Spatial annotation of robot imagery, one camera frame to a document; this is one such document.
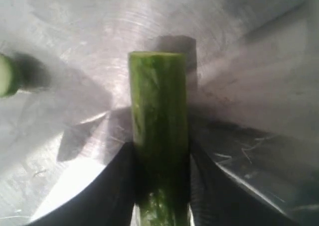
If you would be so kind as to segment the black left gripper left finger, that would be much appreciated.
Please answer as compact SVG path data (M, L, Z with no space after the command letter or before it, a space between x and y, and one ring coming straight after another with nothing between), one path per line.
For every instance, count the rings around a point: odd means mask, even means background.
M77 196L33 226L129 226L135 203L136 158L126 142L107 167Z

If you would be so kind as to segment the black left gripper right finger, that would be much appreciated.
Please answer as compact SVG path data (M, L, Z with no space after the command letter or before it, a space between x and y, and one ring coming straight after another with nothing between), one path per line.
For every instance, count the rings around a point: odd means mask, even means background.
M197 226L296 226L230 179L193 139L190 148L190 206Z

